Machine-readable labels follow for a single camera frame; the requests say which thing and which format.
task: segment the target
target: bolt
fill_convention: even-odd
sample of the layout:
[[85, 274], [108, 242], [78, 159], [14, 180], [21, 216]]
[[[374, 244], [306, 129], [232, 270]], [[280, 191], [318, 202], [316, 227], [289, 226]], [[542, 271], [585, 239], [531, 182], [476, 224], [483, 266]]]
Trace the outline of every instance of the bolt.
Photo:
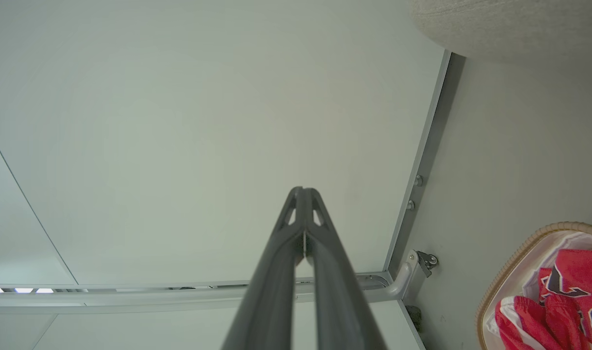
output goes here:
[[423, 186], [423, 177], [421, 175], [417, 175], [414, 178], [414, 185], [417, 186], [418, 188], [420, 188], [421, 186]]

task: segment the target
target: red and white fabric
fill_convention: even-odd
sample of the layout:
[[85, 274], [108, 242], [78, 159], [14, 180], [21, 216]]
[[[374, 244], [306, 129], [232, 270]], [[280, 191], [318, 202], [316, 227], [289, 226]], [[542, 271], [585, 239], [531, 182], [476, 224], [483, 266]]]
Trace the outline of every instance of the red and white fabric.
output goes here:
[[563, 249], [547, 282], [547, 290], [554, 296], [573, 300], [583, 318], [583, 328], [592, 340], [592, 251]]
[[[546, 253], [544, 259], [540, 262], [540, 268], [551, 268], [556, 262], [557, 253], [562, 249], [581, 249], [592, 250], [592, 235], [584, 232], [576, 232], [567, 235], [558, 244], [551, 247], [550, 251]], [[536, 270], [533, 275], [529, 276], [525, 284], [523, 284], [523, 295], [538, 301], [538, 291], [541, 290], [538, 275], [540, 270]]]
[[538, 284], [540, 285], [540, 294], [538, 296], [538, 303], [544, 305], [547, 297], [553, 293], [547, 289], [547, 283], [549, 283], [549, 277], [551, 277], [552, 268], [542, 267], [538, 271]]
[[568, 297], [548, 297], [545, 307], [527, 297], [506, 297], [497, 304], [495, 320], [507, 350], [589, 350]]

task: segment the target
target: black object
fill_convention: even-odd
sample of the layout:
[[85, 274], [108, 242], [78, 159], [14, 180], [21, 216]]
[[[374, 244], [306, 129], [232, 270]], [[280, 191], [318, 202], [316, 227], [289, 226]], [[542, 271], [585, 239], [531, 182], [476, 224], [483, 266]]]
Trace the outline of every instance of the black object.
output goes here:
[[417, 261], [419, 262], [419, 266], [425, 273], [425, 277], [430, 277], [432, 275], [432, 269], [438, 265], [438, 258], [432, 254], [424, 253], [424, 252], [416, 252]]
[[304, 257], [314, 262], [318, 349], [386, 350], [320, 193], [302, 187], [287, 196], [222, 350], [291, 348], [294, 269]]
[[421, 309], [416, 306], [406, 305], [406, 311], [409, 313], [416, 331], [421, 333]]

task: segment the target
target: red clothing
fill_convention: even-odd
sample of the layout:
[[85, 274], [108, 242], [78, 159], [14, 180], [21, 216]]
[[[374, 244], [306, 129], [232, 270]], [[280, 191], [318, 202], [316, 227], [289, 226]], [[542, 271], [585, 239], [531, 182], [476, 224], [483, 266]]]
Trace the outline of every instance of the red clothing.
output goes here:
[[545, 307], [527, 297], [506, 297], [495, 321], [507, 350], [588, 350], [574, 301], [553, 295]]
[[583, 328], [592, 340], [592, 250], [562, 249], [557, 253], [547, 290], [573, 299], [582, 313]]

